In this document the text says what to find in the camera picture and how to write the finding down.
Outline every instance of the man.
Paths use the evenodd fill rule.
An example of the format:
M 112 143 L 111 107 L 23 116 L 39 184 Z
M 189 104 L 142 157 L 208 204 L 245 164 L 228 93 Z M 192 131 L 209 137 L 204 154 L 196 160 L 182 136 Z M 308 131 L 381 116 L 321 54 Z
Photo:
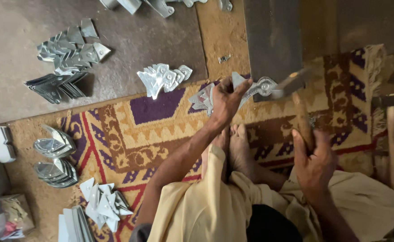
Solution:
M 243 124 L 229 127 L 253 80 L 213 89 L 213 113 L 146 185 L 130 241 L 375 241 L 394 228 L 394 191 L 360 173 L 335 171 L 329 135 L 316 149 L 292 130 L 290 178 L 258 165 Z M 182 183 L 202 156 L 202 180 Z M 233 169 L 226 178 L 226 156 Z

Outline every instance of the patterned rug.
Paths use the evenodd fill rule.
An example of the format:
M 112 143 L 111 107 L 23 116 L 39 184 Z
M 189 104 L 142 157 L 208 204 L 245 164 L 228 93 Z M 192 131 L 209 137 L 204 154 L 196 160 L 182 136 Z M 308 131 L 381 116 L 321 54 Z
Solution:
M 315 126 L 331 133 L 331 144 L 347 171 L 373 173 L 369 152 L 373 140 L 383 133 L 371 113 L 376 74 L 385 58 L 382 46 L 370 46 L 336 57 L 318 58 L 318 77 L 300 94 L 307 102 Z M 123 217 L 118 231 L 107 226 L 98 230 L 91 221 L 97 241 L 128 241 L 142 201 L 145 186 L 161 162 L 189 139 L 208 117 L 191 108 L 188 98 L 205 87 L 204 82 L 161 93 L 156 100 L 138 97 L 130 101 L 60 118 L 58 124 L 75 140 L 71 155 L 82 179 L 95 177 L 101 184 L 115 183 L 131 205 L 133 215 Z M 261 165 L 280 171 L 291 167 L 291 129 L 297 126 L 291 99 L 254 103 L 237 112 L 233 124 L 246 124 L 251 153 Z M 185 177 L 200 178 L 201 160 Z M 72 198 L 86 206 L 79 189 Z

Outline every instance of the bare foot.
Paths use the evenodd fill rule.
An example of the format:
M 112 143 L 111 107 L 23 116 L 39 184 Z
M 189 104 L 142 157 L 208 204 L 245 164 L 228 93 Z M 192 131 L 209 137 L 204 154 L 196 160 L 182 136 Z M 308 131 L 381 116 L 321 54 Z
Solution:
M 244 124 L 230 128 L 230 165 L 233 171 L 243 173 L 251 181 L 255 181 L 255 164 L 249 153 L 248 135 Z
M 230 136 L 228 135 L 228 130 L 230 129 L 230 126 L 227 125 L 222 132 L 215 137 L 215 139 L 212 140 L 211 144 L 218 146 L 221 148 L 225 155 L 228 153 L 228 146 L 230 144 Z M 202 158 L 202 170 L 201 170 L 201 178 L 203 179 L 206 171 L 207 171 L 207 159 L 208 159 L 208 154 L 209 154 L 209 146 L 203 151 L 201 154 Z M 226 173 L 226 162 L 224 162 L 224 168 L 222 169 L 222 181 L 225 182 L 225 173 Z

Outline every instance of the toe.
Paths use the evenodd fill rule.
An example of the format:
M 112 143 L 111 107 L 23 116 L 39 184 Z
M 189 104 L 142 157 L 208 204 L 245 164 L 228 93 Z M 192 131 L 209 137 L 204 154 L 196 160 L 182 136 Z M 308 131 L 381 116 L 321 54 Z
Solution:
M 240 137 L 247 138 L 246 127 L 244 124 L 239 125 L 239 127 L 237 128 L 237 134 Z
M 232 126 L 231 128 L 230 128 L 230 136 L 233 136 L 233 135 L 235 135 L 236 134 L 236 131 L 234 130 L 234 126 Z

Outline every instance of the curved metal piece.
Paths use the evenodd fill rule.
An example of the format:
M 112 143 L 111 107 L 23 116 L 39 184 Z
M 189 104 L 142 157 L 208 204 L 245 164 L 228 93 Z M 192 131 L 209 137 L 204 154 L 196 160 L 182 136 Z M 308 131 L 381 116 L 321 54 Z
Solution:
M 117 0 L 130 14 L 134 14 L 140 8 L 140 0 Z
M 167 18 L 174 13 L 174 8 L 167 6 L 164 0 L 144 0 L 151 8 L 155 9 L 162 17 Z
M 218 6 L 224 12 L 229 12 L 233 9 L 233 5 L 229 0 L 218 0 Z
M 104 5 L 108 10 L 113 10 L 116 6 L 119 5 L 119 2 L 116 0 L 100 0 L 100 2 Z
M 207 3 L 207 0 L 182 0 L 182 1 L 189 8 L 191 8 L 195 2 Z

